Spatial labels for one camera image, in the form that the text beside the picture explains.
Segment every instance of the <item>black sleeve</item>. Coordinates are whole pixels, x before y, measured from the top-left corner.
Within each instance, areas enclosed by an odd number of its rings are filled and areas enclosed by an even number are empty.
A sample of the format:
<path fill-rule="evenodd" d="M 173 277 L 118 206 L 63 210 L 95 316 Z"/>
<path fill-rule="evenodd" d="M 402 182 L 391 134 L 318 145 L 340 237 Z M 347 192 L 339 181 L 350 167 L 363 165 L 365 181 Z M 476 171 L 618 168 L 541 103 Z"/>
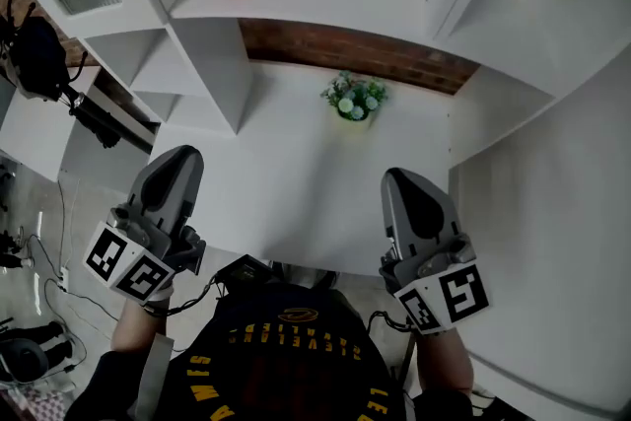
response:
<path fill-rule="evenodd" d="M 425 391 L 414 398 L 414 411 L 418 421 L 473 419 L 471 400 L 466 394 L 454 390 Z"/>
<path fill-rule="evenodd" d="M 102 355 L 88 387 L 70 406 L 65 421 L 126 420 L 138 396 L 148 352 Z"/>

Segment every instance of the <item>black shirt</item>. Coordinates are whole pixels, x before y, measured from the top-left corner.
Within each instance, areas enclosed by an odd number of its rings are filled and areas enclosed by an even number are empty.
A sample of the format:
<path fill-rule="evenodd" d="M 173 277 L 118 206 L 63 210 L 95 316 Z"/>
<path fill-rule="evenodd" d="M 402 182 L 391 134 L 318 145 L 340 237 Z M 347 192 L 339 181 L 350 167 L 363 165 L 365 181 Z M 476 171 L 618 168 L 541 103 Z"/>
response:
<path fill-rule="evenodd" d="M 66 419 L 126 419 L 145 354 L 102 356 Z M 426 391 L 417 419 L 467 419 L 458 391 Z M 269 285 L 222 299 L 191 346 L 173 359 L 156 419 L 405 419 L 400 387 L 362 321 L 337 292 Z"/>

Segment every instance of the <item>gray floor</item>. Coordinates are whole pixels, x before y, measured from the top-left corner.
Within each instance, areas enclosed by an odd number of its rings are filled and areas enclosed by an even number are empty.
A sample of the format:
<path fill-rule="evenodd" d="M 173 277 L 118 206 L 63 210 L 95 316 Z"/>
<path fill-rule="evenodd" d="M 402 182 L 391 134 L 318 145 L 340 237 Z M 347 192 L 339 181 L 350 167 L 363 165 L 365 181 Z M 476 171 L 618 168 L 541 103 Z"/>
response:
<path fill-rule="evenodd" d="M 15 173 L 15 179 L 0 189 L 0 194 L 3 195 L 1 200 L 9 206 L 7 213 L 0 212 L 0 232 L 7 229 L 11 235 L 16 235 L 18 228 L 23 226 L 28 237 L 36 233 L 38 215 L 41 213 L 41 241 L 55 269 L 58 269 L 59 262 L 67 264 L 71 293 L 89 296 L 113 315 L 118 316 L 123 299 L 97 282 L 85 270 L 81 261 L 96 224 L 100 220 L 105 220 L 109 208 L 122 202 L 125 195 L 94 187 L 70 175 L 61 174 L 59 182 L 63 190 L 66 213 L 63 248 L 60 252 L 62 206 L 57 183 L 23 166 L 16 167 Z M 212 244 L 212 238 L 204 237 L 203 230 L 197 232 Z M 17 326 L 25 327 L 46 324 L 53 319 L 43 293 L 45 280 L 52 278 L 53 274 L 36 239 L 31 239 L 30 244 L 35 269 L 0 269 L 0 319 L 12 316 Z M 233 253 L 209 247 L 198 277 L 188 272 L 178 275 L 175 280 L 174 305 L 196 297 L 219 268 L 237 257 Z M 294 280 L 309 282 L 313 276 L 312 271 L 300 269 L 298 279 Z M 386 310 L 393 318 L 404 320 L 404 310 L 386 292 L 381 278 L 343 274 L 336 288 L 346 295 L 365 322 L 376 310 Z M 108 350 L 115 321 L 90 302 L 60 292 L 52 283 L 48 283 L 46 292 L 54 309 L 66 319 L 70 329 L 85 342 L 88 356 L 84 363 L 70 374 L 53 376 L 48 381 L 49 384 L 42 387 L 63 389 L 76 395 L 85 388 L 100 356 Z M 168 334 L 175 339 L 175 350 L 185 349 L 212 316 L 217 303 L 216 295 L 216 290 L 211 291 L 197 306 L 169 318 Z M 371 337 L 389 366 L 400 364 L 405 352 L 407 335 L 388 328 L 383 320 L 378 318 L 373 324 Z M 77 347 L 72 363 L 76 363 L 83 355 L 81 347 Z"/>

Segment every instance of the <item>potted plant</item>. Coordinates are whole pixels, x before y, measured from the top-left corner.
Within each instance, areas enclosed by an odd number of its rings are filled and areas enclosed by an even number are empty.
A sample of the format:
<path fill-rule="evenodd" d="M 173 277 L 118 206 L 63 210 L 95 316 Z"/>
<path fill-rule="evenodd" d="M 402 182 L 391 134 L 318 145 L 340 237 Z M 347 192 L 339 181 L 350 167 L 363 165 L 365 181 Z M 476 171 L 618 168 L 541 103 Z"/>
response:
<path fill-rule="evenodd" d="M 335 116 L 344 123 L 366 129 L 370 126 L 382 103 L 387 100 L 386 87 L 377 79 L 361 79 L 349 71 L 334 78 L 321 97 L 334 108 Z"/>

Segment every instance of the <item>checkered cloth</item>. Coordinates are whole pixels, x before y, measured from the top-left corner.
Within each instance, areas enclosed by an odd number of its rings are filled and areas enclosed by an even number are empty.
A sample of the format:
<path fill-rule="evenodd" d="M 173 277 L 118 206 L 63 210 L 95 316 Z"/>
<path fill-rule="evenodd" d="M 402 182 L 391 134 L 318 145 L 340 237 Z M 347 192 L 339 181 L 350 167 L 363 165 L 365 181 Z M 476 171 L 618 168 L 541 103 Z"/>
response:
<path fill-rule="evenodd" d="M 28 386 L 23 388 L 22 393 L 29 403 L 29 411 L 37 421 L 63 421 L 66 409 L 61 393 L 42 393 Z"/>

